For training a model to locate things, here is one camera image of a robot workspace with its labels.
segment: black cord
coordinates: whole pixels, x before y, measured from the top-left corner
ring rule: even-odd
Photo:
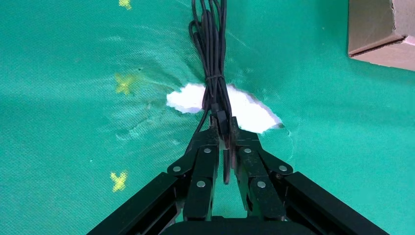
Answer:
[[[209,9],[206,7],[206,1],[208,1]],[[232,117],[231,103],[223,75],[226,52],[227,1],[221,0],[219,4],[218,0],[200,0],[200,4],[202,7],[201,20],[196,12],[196,0],[192,0],[194,20],[189,24],[189,34],[202,61],[206,83],[202,102],[204,114],[194,132],[195,134],[202,129],[209,111],[213,115],[219,111],[225,111],[228,120]]]

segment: yellow tape mark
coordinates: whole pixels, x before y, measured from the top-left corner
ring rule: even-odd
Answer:
[[[125,171],[121,172],[119,177],[111,172],[111,179],[114,182],[113,192],[117,192],[118,190],[123,191],[125,189],[125,181],[127,180],[127,173]]]
[[[127,10],[131,10],[131,0],[118,0],[118,5],[125,7]]]
[[[137,78],[130,74],[127,76],[121,76],[121,74],[116,73],[115,80],[118,83],[115,92],[129,95],[131,93],[131,85],[136,82]]]

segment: cardboard box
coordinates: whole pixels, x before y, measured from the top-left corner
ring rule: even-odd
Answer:
[[[349,57],[415,71],[415,0],[349,0]]]

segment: green fabric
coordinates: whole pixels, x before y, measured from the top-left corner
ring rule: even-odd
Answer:
[[[0,233],[85,234],[183,154],[201,115],[165,102],[203,82],[190,2],[1,1]],[[227,82],[285,125],[264,148],[388,233],[415,234],[415,73],[347,57],[346,0],[228,5]],[[220,180],[214,214],[243,217],[235,178]]]

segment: white surface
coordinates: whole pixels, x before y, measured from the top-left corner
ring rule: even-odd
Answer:
[[[278,128],[281,120],[259,100],[246,92],[227,86],[232,114],[237,117],[241,129],[263,133],[268,129]],[[202,109],[205,87],[199,84],[187,84],[180,92],[167,95],[167,106],[182,113],[197,113]]]

